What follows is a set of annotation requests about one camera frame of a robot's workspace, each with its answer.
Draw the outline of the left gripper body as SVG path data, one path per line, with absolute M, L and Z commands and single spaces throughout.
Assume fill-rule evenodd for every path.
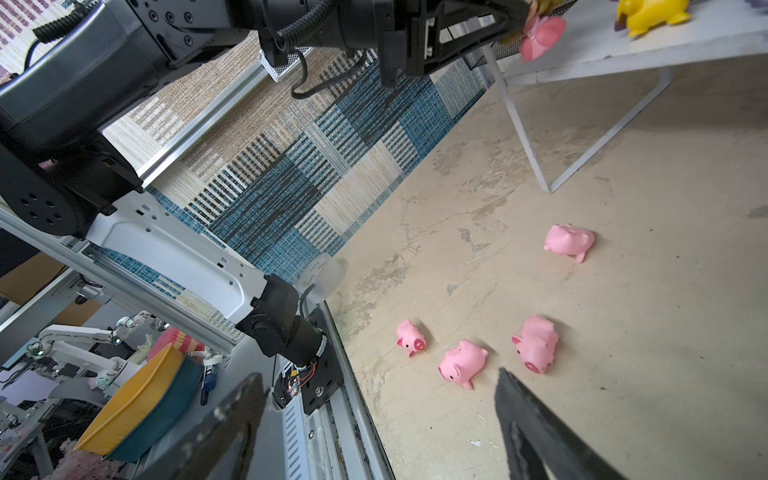
M 379 1 L 377 54 L 381 84 L 397 85 L 400 73 L 427 76 L 473 48 L 458 37 L 443 42 L 442 33 L 474 16 L 462 1 Z

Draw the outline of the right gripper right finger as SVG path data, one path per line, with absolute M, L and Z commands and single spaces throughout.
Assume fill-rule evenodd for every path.
M 504 368 L 494 402 L 511 479 L 624 477 Z

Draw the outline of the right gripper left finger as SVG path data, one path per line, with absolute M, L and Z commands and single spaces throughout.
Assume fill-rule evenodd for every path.
M 262 375 L 246 377 L 139 479 L 245 479 L 266 409 Z

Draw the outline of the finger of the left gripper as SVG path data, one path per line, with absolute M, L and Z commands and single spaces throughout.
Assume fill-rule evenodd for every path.
M 529 10 L 526 1 L 421 1 L 419 74 L 434 73 L 468 52 L 521 32 Z M 441 34 L 451 27 L 488 16 L 492 18 L 488 25 L 450 40 L 441 39 Z

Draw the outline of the olive green toy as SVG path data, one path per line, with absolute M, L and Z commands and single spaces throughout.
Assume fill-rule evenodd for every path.
M 567 22 L 553 14 L 562 1 L 529 1 L 528 17 L 520 42 L 520 54 L 525 62 L 540 58 L 562 37 Z

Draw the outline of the yellow blue figure toy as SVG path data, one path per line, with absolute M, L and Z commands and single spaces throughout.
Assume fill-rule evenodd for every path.
M 628 30 L 628 36 L 634 38 L 661 24 L 684 23 L 690 19 L 689 4 L 689 0 L 620 0 L 614 30 Z

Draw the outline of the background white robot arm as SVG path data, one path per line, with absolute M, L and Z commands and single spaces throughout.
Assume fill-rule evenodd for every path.
M 54 325 L 28 353 L 73 362 L 97 372 L 86 390 L 108 401 L 74 445 L 105 461 L 152 461 L 141 479 L 208 479 L 233 445 L 239 447 L 226 479 L 248 474 L 260 420 L 266 407 L 262 376 L 237 373 L 229 362 L 206 405 L 199 397 L 212 355 L 194 342 L 172 341 L 144 364 L 107 359 L 65 342 L 77 328 Z

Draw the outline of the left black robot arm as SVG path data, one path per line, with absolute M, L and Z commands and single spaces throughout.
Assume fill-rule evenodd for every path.
M 22 69 L 26 50 L 34 41 L 33 28 L 43 25 L 71 12 L 64 9 L 61 1 L 1 1 L 1 82 L 9 79 L 12 72 Z M 244 40 L 240 46 L 226 53 L 219 60 L 214 60 L 191 75 L 170 84 L 166 89 L 142 101 L 137 107 L 121 119 L 116 120 L 105 131 L 105 136 L 122 153 L 122 155 L 139 171 L 154 161 L 161 150 L 171 145 L 195 119 L 209 107 L 217 96 L 222 94 L 236 80 L 244 75 L 251 67 L 262 68 L 259 63 L 258 39 L 256 34 Z M 278 157 L 281 162 L 294 160 L 294 153 L 299 150 L 311 153 L 312 159 L 323 160 L 328 155 L 326 146 L 315 141 L 316 132 L 321 130 L 328 141 L 335 142 L 339 155 L 345 155 L 350 163 L 352 174 L 358 170 L 352 163 L 368 160 L 369 150 L 374 153 L 385 153 L 386 144 L 393 159 L 397 160 L 402 173 L 392 182 L 382 187 L 380 193 L 374 195 L 370 204 L 366 204 L 363 213 L 352 214 L 352 227 L 362 225 L 366 216 L 370 217 L 374 206 L 384 201 L 378 197 L 391 193 L 395 183 L 405 178 L 406 170 L 411 171 L 426 156 L 440 135 L 444 135 L 449 124 L 455 124 L 469 109 L 471 102 L 480 98 L 480 92 L 486 90 L 482 80 L 485 72 L 477 69 L 470 70 L 464 60 L 454 62 L 451 66 L 432 74 L 427 80 L 398 80 L 399 90 L 394 91 L 381 87 L 378 79 L 378 60 L 371 52 L 368 54 L 366 66 L 357 72 L 354 80 L 349 80 L 306 101 L 290 98 L 290 85 L 294 77 L 300 77 L 300 66 L 289 72 L 281 82 L 274 82 L 269 74 L 263 82 L 254 87 L 235 107 L 221 118 L 205 135 L 200 137 L 196 145 L 184 155 L 174 160 L 167 169 L 154 179 L 146 190 L 156 196 L 159 204 L 163 205 L 169 214 L 179 218 L 190 229 L 197 231 L 212 243 L 221 244 L 221 239 L 227 233 L 218 229 L 219 220 L 232 220 L 234 228 L 243 224 L 241 218 L 235 215 L 236 201 L 246 199 L 246 194 L 256 194 L 256 187 L 266 186 L 267 178 L 261 179 L 268 167 L 274 166 Z M 394 115 L 394 126 L 386 127 L 382 133 L 384 140 L 373 141 L 373 133 L 362 133 L 362 126 L 354 124 L 349 115 L 342 117 L 342 103 L 352 102 L 362 112 L 366 103 L 373 106 L 376 99 L 389 100 L 387 114 Z M 427 133 L 414 133 L 415 140 L 405 137 L 411 124 L 415 127 L 430 127 Z M 344 173 L 339 177 L 335 171 L 330 171 L 333 179 L 323 183 L 320 198 L 326 197 L 326 190 L 335 188 L 334 182 L 351 180 Z M 352 235 L 354 228 L 340 227 L 341 235 L 330 226 L 323 223 L 325 219 L 319 216 L 315 204 L 320 199 L 309 200 L 306 212 L 301 213 L 296 220 L 289 221 L 285 237 L 274 240 L 274 251 L 271 253 L 255 253 L 245 255 L 245 247 L 256 247 L 256 240 L 247 240 L 238 254 L 244 254 L 251 262 L 258 261 L 270 271 L 278 270 L 282 277 L 296 276 L 304 266 L 318 253 L 311 253 L 319 248 L 320 252 L 337 251 L 347 237 Z M 104 251 L 105 257 L 114 258 L 113 264 L 118 270 L 132 272 L 134 277 L 157 290 L 158 295 L 166 296 L 170 301 L 178 303 L 186 312 L 194 312 L 194 316 L 218 333 L 231 340 L 232 347 L 238 343 L 244 334 L 237 332 L 234 327 L 225 325 L 220 313 L 202 299 L 191 293 L 182 292 L 181 285 L 173 284 L 165 276 L 155 273 L 149 267 L 128 257 Z

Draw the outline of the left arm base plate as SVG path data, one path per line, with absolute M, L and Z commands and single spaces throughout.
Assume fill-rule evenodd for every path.
M 332 323 L 323 307 L 324 304 L 317 304 L 309 314 L 309 322 L 324 334 L 321 355 L 306 367 L 296 367 L 278 356 L 280 369 L 271 393 L 273 406 L 278 411 L 287 408 L 294 399 L 299 399 L 304 414 L 310 416 L 344 384 L 338 356 L 329 336 Z

